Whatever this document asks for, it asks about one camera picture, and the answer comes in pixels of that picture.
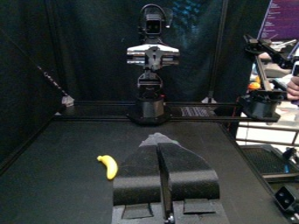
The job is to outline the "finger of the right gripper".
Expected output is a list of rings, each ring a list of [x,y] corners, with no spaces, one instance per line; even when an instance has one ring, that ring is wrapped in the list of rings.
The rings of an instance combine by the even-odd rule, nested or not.
[[[164,52],[158,47],[156,47],[156,50],[153,52],[153,70],[158,70],[162,67],[162,55]]]
[[[144,51],[144,64],[149,70],[153,70],[153,63],[154,63],[154,51],[153,48],[150,47]]]

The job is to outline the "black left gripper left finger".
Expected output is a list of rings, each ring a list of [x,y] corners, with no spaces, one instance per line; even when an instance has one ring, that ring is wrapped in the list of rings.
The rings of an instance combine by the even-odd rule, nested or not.
[[[153,133],[118,166],[113,180],[110,224],[162,224],[157,144],[164,135]]]

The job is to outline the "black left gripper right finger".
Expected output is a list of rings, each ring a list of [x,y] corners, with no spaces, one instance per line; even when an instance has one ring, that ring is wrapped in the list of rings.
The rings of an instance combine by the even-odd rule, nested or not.
[[[164,224],[229,224],[220,203],[217,173],[176,143],[158,143]]]

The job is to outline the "person's hand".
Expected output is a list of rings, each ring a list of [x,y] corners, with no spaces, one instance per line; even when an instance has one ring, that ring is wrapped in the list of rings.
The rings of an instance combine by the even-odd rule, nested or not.
[[[299,77],[293,76],[286,83],[286,99],[289,101],[299,101]]]

